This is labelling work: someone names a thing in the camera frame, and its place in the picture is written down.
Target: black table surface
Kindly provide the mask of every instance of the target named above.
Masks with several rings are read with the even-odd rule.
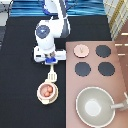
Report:
[[[65,61],[55,65],[58,99],[45,106],[36,96],[49,66],[31,61],[34,31],[40,20],[49,18],[11,17],[7,21],[0,51],[0,128],[66,128]],[[65,49],[66,41],[111,41],[107,16],[69,17],[69,22],[71,34],[55,39],[57,49]]]

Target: cable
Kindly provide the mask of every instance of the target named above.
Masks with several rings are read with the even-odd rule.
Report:
[[[3,4],[3,2],[0,2],[3,6],[4,6],[4,10],[3,11],[1,11],[0,13],[2,13],[2,12],[6,12],[7,10],[6,10],[6,6]]]
[[[8,18],[9,18],[9,11],[11,10],[11,9],[10,9],[10,6],[11,6],[12,2],[13,2],[13,0],[11,0],[11,2],[9,3],[9,6],[8,6],[8,11],[7,11],[7,13],[8,13]]]
[[[75,0],[75,4],[74,5],[72,5],[72,6],[70,6],[68,9],[66,9],[66,12],[69,10],[69,9],[71,9],[71,8],[73,8],[73,7],[75,7],[77,5],[77,0]]]
[[[7,13],[8,13],[8,18],[9,18],[9,11],[11,10],[11,9],[10,9],[10,6],[11,6],[11,3],[12,3],[12,2],[13,2],[13,0],[11,0],[11,2],[9,3],[8,9],[6,9],[5,4],[3,4],[3,2],[1,2],[1,4],[4,6],[4,10],[1,11],[0,13],[2,13],[2,12],[7,12]]]

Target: stove burner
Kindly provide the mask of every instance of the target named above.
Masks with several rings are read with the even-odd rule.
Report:
[[[96,54],[102,58],[110,56],[111,49],[106,45],[99,45],[96,48]]]
[[[75,66],[75,72],[79,76],[82,76],[82,77],[87,76],[89,75],[90,71],[91,71],[91,68],[89,64],[86,62],[79,62]]]
[[[114,66],[109,62],[100,63],[98,70],[103,76],[112,76],[115,72]]]

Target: pink mat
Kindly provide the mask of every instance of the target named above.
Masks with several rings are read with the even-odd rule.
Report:
[[[74,54],[74,48],[78,44],[84,44],[89,48],[89,55],[85,58],[78,58]],[[107,45],[111,49],[111,55],[107,58],[97,56],[95,50],[98,45]],[[122,70],[117,56],[115,42],[110,41],[82,41],[67,42],[66,61],[66,128],[90,128],[84,124],[77,115],[75,101],[78,93],[89,86],[97,86],[106,90],[119,103],[125,99],[126,87],[122,76]],[[112,76],[102,76],[98,71],[101,62],[110,62],[115,67]],[[78,62],[87,62],[91,67],[88,76],[81,77],[75,73],[75,65]],[[116,111],[114,120],[106,128],[128,128],[128,111]]]

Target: food item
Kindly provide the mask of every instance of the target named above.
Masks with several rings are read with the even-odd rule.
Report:
[[[50,96],[50,93],[49,92],[45,92],[44,96],[45,97],[49,97]]]
[[[48,86],[47,91],[52,93],[53,92],[53,87],[52,86]]]

